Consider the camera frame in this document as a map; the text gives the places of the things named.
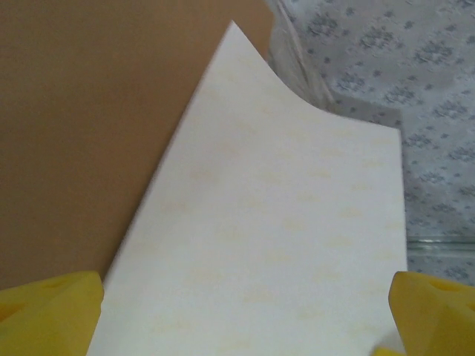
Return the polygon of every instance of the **yellow plastic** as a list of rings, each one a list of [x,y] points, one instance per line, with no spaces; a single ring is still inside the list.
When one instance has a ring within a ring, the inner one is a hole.
[[[404,354],[381,347],[374,351],[373,356],[404,356]]]
[[[96,272],[0,291],[0,355],[86,355],[103,296]]]
[[[398,272],[389,303],[408,356],[475,355],[475,288]]]

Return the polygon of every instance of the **patterned fabric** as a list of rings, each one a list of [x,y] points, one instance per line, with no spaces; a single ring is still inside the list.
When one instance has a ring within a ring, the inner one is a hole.
[[[475,0],[283,3],[338,113],[402,130],[409,239],[475,242]]]
[[[475,286],[475,257],[470,253],[410,251],[407,256],[407,267],[409,271],[432,274]]]

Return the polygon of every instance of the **transparent plastic bag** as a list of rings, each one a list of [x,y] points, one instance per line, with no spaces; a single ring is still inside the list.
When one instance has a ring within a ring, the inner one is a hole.
[[[302,51],[300,39],[281,0],[267,0],[275,22],[268,63],[287,87],[308,103],[335,112],[335,100],[320,73]]]

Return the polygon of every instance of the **cardboard box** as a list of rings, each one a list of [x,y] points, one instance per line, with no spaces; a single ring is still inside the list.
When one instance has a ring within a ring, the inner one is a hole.
[[[234,19],[264,56],[260,0],[6,0],[0,289],[105,275]]]

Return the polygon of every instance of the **paper sheet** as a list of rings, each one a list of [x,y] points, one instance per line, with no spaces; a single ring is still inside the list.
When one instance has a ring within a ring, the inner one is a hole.
[[[232,24],[106,283],[89,355],[368,355],[397,340],[399,132],[320,111]]]

